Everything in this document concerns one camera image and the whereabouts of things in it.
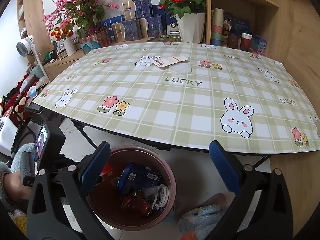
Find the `left hand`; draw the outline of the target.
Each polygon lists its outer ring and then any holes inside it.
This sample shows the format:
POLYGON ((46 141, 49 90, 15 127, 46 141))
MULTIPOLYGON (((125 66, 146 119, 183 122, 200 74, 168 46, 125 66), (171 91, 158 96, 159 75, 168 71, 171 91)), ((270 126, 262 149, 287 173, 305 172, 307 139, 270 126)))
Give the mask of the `left hand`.
POLYGON ((3 176, 3 189, 8 200, 15 204, 29 200, 32 193, 31 187, 22 184, 20 171, 7 173, 3 176))

